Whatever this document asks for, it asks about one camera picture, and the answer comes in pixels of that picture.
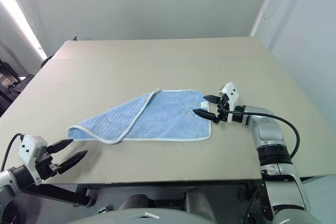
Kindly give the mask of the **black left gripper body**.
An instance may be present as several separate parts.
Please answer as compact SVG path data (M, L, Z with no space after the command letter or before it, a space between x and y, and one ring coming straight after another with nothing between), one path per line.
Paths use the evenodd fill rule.
M58 165L52 163L53 157L51 155L53 153L55 153L55 148L48 146L43 155L36 159L36 170L42 180L54 177L57 174Z

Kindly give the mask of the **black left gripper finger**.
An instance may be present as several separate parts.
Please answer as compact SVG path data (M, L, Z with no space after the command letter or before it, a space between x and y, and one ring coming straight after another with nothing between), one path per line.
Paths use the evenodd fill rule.
M52 145L47 146L47 153L48 154L57 153L57 152L63 150L64 148L66 148L72 142L73 142L73 139L71 139L71 138L60 140L60 141L58 141L58 142L56 142Z
M77 165L86 156L87 152L88 152L87 150L84 150L73 154L66 161L58 165L57 173L63 174L64 172L68 171L69 169Z

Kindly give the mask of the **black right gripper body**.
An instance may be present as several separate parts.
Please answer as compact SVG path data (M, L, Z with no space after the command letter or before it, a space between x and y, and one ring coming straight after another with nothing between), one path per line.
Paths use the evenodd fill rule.
M227 122L229 108L229 97L224 94L221 98L217 97L215 99L215 104L217 105L218 115L214 123L218 124L220 121Z

